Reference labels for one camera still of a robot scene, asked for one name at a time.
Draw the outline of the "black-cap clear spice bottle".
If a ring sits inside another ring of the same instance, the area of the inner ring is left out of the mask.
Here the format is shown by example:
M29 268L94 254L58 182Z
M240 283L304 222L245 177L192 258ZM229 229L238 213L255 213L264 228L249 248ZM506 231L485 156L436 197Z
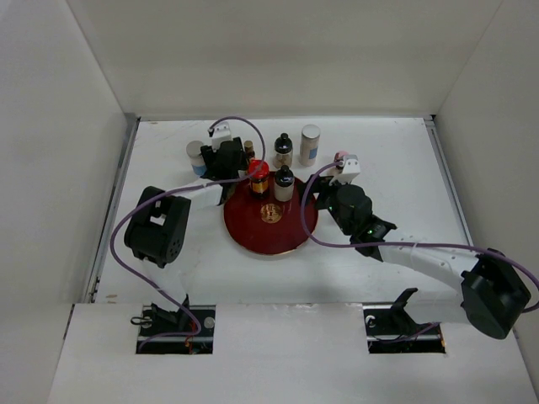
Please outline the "black-cap clear spice bottle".
M274 175L274 196L280 202L291 200L295 176L287 165L282 165Z

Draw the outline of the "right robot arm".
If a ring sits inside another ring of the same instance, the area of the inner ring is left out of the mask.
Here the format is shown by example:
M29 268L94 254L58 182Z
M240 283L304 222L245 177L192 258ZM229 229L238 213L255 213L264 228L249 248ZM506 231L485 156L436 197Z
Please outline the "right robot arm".
M421 242L372 212L363 188L338 177L313 174L299 188L300 210L314 199L316 210L326 210L354 249L366 258L423 274L449 286L455 296L409 302L414 289L405 290L390 314L399 332L412 332L421 322L464 322L482 334L504 339L519 317L537 310L523 276L537 278L515 260L491 249L451 243Z

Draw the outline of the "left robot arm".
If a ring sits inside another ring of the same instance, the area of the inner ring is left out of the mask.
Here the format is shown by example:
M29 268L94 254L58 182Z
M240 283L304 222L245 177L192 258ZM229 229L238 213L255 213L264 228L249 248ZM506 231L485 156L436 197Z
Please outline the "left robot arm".
M224 140L217 148L200 148L206 171L201 178L177 195L155 186L143 189L138 211L129 219L124 244L139 260L164 268L172 263L184 245L191 213L223 205L231 196L248 159L239 137Z

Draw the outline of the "small yellow-label oil bottle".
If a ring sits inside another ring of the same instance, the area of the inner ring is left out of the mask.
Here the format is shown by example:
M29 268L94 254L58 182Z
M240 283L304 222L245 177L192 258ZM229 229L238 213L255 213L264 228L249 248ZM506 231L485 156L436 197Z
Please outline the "small yellow-label oil bottle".
M253 147L253 143L251 141L245 141L243 143L243 148L246 153L246 158L249 162L256 158L256 153Z

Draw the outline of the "peppercorn jar blue label left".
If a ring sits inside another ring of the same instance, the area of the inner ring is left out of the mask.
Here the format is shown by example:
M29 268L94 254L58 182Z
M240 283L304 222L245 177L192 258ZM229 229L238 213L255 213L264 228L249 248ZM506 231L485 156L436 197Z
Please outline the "peppercorn jar blue label left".
M190 165L193 172L198 177L202 177L206 172L206 165L201 153L201 147L204 143L202 141L191 141L186 146L186 153L190 161Z

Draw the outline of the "pink-cap spice shaker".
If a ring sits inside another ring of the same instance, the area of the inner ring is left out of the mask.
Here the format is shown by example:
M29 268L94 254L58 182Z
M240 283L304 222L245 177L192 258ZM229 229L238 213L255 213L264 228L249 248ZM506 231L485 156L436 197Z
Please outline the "pink-cap spice shaker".
M337 170L342 170L344 165L345 165L345 160L346 160L346 157L349 155L348 152L346 151L338 151L335 155L334 155L334 162L336 163L336 166L335 168Z

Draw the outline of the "black-cap spice bottle rear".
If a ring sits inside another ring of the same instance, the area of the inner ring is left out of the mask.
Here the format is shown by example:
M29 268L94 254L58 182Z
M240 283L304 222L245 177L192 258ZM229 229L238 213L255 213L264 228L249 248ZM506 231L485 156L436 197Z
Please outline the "black-cap spice bottle rear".
M283 165L288 167L292 164L293 143L287 133L281 133L274 143L274 166L279 169Z

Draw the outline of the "round red lacquer tray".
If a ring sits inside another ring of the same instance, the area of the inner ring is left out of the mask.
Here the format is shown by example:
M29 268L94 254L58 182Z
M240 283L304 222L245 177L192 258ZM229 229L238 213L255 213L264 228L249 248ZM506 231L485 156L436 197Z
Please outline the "round red lacquer tray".
M280 202L274 196L274 177L269 177L269 194L258 199L251 193L250 182L243 181L224 204L226 229L237 244L252 253L281 255L291 252L308 239L307 230L313 232L318 222L318 211L311 198L301 210L298 190L292 198Z

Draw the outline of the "peppercorn jar silver lid right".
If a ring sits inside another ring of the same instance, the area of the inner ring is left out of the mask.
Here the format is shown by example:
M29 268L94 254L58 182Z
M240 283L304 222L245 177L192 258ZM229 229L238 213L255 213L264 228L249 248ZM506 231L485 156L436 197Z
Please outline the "peppercorn jar silver lid right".
M299 157L302 166L310 167L315 163L320 135L321 130L316 125L305 125L302 128Z

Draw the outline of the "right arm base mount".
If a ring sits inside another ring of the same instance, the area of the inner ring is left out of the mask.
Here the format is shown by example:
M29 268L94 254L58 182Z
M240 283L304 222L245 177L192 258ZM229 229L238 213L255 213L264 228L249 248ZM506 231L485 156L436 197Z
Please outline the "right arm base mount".
M366 343L370 354L444 354L445 342L437 322L417 323L405 311L418 292L408 288L393 302L363 305Z

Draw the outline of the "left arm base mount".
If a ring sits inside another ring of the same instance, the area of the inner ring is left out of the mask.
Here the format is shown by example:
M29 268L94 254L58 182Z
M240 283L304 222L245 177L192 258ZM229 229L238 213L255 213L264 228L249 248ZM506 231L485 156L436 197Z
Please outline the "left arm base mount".
M144 306L139 316L133 316L136 326L138 354L212 354L216 329L215 306L191 306L197 323L184 311L166 311L156 304Z

